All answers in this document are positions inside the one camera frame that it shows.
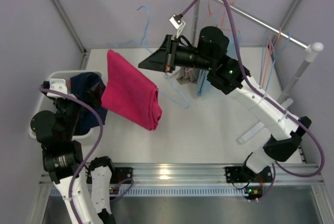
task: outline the navy blue cloth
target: navy blue cloth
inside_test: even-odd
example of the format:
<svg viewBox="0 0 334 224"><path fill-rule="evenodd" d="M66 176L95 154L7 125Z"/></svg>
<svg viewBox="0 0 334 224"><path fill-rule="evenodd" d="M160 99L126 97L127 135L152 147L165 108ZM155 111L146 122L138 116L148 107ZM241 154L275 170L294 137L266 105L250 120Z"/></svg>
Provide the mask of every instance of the navy blue cloth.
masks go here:
<svg viewBox="0 0 334 224"><path fill-rule="evenodd" d="M104 125L107 109L101 107L101 96L105 90L101 77L96 73L87 72L72 77L70 81L71 93L79 100L90 105L99 114ZM86 108L81 107L74 135L84 135L92 127L98 125L99 122L96 117Z"/></svg>

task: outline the metal frame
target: metal frame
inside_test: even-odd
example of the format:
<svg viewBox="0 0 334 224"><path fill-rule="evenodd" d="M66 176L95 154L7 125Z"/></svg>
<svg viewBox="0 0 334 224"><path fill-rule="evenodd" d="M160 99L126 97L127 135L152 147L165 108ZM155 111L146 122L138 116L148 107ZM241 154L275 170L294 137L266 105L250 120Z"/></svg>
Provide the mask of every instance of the metal frame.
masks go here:
<svg viewBox="0 0 334 224"><path fill-rule="evenodd" d="M82 44L76 30L74 29L73 24L71 23L70 19L68 18L67 14L65 12L65 9L63 8L63 6L61 5L59 0L51 0L51 2L55 6L57 12L59 13L65 27L67 28L69 34L72 36L75 44L77 45L80 52L84 56L86 54L86 49L85 49L84 45Z"/></svg>
<svg viewBox="0 0 334 224"><path fill-rule="evenodd" d="M51 0L59 13L64 25L68 29L69 33L73 37L76 45L81 51L83 57L80 64L81 69L85 69L88 59L88 53L83 46L76 30L68 18L64 8L59 0ZM281 27L284 27L289 21L290 17L294 13L300 0L294 0L290 6L285 18L281 23ZM239 15L253 21L254 23L267 28L268 30L279 33L279 30L268 25L262 20L250 15L249 13L241 10L240 8L230 6L231 9ZM198 18L199 2L195 5L194 21L193 21L193 35L192 42L195 42L196 30L197 30L197 18ZM288 39L289 36L286 33L281 34L284 38ZM299 47L307 50L309 45L290 37L290 41ZM134 180L138 186L149 187L177 187L177 186L209 186L209 187L224 187L231 188L231 185L225 183L225 174L223 168L226 166L232 166L231 164L116 164L116 166L131 166L134 168ZM317 169L316 164L285 164L286 168L298 172L298 173L311 173ZM277 177L274 186L300 186L310 185L314 192L315 202L318 206L321 218L324 223L334 223L334 213L332 202L329 198L329 194L325 187L323 178L321 175L313 178L297 178L292 177L289 174L284 173L277 168ZM47 204L50 191L53 184L47 174L41 176L40 187L38 195L33 203L32 215L28 217L28 223L42 223L44 211Z"/></svg>

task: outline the white table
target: white table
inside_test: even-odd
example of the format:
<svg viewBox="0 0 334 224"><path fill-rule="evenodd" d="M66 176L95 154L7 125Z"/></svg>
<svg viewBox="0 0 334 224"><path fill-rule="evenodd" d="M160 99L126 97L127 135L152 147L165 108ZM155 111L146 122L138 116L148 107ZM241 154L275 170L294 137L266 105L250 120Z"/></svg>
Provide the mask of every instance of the white table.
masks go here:
<svg viewBox="0 0 334 224"><path fill-rule="evenodd" d="M100 71L105 84L108 80L107 51L91 50L86 68ZM115 51L136 67L149 55L145 49ZM241 48L244 66L256 80L259 80L261 52L261 48ZM160 90L186 104L171 89L164 73L140 71ZM151 132L109 111L101 144L93 157L108 155L118 163L242 163L269 137L269 131L264 129L247 143L238 144L236 139L257 122L250 112L213 87L203 98L199 98L195 84L180 85L175 78L173 81L174 86L182 90L191 102L189 109L183 109L159 94L162 118L158 128ZM280 94L276 74L272 76L268 92L274 98ZM83 146L83 154L86 155L90 148ZM298 151L287 161L301 162Z"/></svg>

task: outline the white rod end cap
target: white rod end cap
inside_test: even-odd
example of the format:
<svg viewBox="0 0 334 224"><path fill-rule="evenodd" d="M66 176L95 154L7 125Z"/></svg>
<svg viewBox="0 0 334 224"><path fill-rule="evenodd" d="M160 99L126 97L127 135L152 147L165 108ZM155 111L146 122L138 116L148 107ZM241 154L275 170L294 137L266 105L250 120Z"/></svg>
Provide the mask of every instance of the white rod end cap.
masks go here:
<svg viewBox="0 0 334 224"><path fill-rule="evenodd" d="M313 51L321 52L324 49L324 44L320 42L315 42L312 44L311 48Z"/></svg>

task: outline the red towel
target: red towel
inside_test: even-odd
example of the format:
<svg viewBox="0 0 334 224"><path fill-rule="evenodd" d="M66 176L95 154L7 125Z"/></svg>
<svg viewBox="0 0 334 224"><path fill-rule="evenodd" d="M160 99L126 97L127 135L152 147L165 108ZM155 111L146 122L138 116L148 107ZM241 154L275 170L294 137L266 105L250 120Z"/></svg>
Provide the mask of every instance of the red towel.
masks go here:
<svg viewBox="0 0 334 224"><path fill-rule="evenodd" d="M147 130L155 130L162 115L157 86L112 50L108 51L107 63L108 83L102 95L102 107Z"/></svg>

